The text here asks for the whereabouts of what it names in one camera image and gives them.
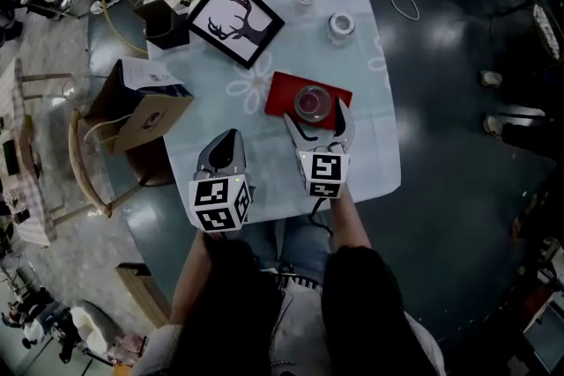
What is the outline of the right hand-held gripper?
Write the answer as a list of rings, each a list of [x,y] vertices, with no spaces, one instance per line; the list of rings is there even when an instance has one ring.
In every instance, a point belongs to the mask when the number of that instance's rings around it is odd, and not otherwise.
[[[317,198],[340,198],[350,163],[350,156],[345,151],[355,135],[355,124],[348,106],[339,97],[335,98],[335,133],[329,146],[316,148],[317,136],[307,136],[288,113],[283,113],[283,119],[298,150],[298,164],[306,193]]]

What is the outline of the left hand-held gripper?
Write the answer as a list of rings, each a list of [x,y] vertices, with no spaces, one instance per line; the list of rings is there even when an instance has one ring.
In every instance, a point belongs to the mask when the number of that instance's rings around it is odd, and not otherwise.
[[[221,133],[203,148],[194,180],[189,183],[191,224],[202,232],[233,232],[242,228],[253,202],[253,188],[245,167],[244,143],[237,129]]]

